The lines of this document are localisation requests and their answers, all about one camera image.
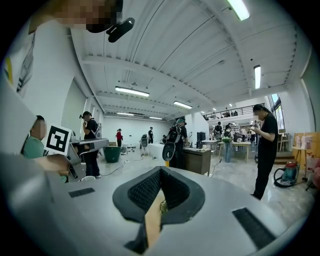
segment red shirt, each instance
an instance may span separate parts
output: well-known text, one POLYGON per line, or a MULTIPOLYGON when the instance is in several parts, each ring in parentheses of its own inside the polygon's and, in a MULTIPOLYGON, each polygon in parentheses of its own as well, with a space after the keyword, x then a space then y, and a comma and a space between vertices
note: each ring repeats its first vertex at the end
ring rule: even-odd
POLYGON ((121 131, 118 131, 118 132, 116 133, 116 139, 117 139, 117 140, 121 140, 121 139, 122 139, 121 131))

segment black pants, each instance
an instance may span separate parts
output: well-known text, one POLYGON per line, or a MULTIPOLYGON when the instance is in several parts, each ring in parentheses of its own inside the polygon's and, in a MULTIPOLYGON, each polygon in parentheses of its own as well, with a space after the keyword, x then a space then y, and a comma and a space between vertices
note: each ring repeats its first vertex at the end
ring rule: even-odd
POLYGON ((276 159, 275 156, 265 157, 263 155, 264 154, 258 150, 258 176, 255 180, 255 191, 253 196, 259 200, 261 200, 264 195, 269 180, 269 174, 276 159))
POLYGON ((169 161, 169 166, 178 168, 178 169, 185 169, 185 154, 183 153, 184 145, 182 143, 175 144, 175 152, 172 159, 169 161))
POLYGON ((84 154, 84 161, 86 165, 86 176, 99 176, 100 170, 97 162, 98 150, 84 154))

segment stairs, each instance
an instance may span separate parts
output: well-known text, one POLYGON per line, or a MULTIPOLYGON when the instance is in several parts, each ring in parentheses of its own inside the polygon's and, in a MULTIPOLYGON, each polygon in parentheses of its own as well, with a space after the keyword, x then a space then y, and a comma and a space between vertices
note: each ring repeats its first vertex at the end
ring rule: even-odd
POLYGON ((295 157, 292 155, 292 152, 277 152, 274 164, 275 165, 285 165, 287 162, 294 161, 295 157))

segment green shirt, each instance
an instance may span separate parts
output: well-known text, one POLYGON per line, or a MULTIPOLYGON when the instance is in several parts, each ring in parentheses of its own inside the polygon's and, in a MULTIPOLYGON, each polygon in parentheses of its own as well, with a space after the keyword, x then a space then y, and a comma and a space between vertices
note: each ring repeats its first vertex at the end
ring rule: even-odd
MULTIPOLYGON (((24 148, 23 148, 23 155, 26 158, 29 158, 29 159, 41 158, 44 156, 44 152, 45 152, 45 146, 36 137, 30 136, 25 141, 24 148)), ((66 176, 61 175, 60 178, 63 183, 67 181, 66 176)))

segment window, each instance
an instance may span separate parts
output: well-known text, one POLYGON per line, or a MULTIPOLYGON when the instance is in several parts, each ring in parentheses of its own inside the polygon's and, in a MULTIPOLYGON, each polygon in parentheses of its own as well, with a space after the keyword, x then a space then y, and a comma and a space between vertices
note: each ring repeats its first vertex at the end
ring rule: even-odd
POLYGON ((268 96, 268 98, 271 106, 271 111, 278 123, 278 129, 284 129, 285 120, 279 94, 271 94, 268 96))

